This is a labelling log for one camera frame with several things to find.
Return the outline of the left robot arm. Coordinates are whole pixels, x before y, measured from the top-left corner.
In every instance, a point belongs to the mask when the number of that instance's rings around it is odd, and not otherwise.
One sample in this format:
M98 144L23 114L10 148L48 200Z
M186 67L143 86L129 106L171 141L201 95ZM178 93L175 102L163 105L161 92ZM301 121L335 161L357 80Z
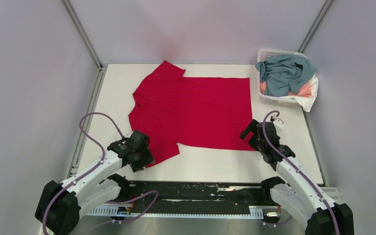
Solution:
M148 135L133 131L129 137L112 142L95 162L62 182L48 182L42 191L35 218L56 235L68 235L79 220L98 206L112 200L126 202L130 182L117 174L129 166L133 172L154 162Z

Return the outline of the red t-shirt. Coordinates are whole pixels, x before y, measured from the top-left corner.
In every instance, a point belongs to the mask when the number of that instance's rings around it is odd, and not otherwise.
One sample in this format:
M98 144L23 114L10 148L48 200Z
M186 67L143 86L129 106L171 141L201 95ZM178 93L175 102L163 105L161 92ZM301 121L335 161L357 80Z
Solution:
M179 154L179 145L249 151L240 133L252 120L249 78L186 77L162 62L133 92L133 130L150 138L159 164Z

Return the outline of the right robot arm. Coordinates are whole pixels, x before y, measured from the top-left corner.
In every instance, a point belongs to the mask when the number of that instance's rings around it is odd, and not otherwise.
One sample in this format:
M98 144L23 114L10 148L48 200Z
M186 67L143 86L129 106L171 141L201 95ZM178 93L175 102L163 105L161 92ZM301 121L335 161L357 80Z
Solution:
M273 122L252 120L239 136L278 173L261 182L260 198L277 203L304 229L306 235L353 235L353 212L327 195L305 173L295 153L284 144Z

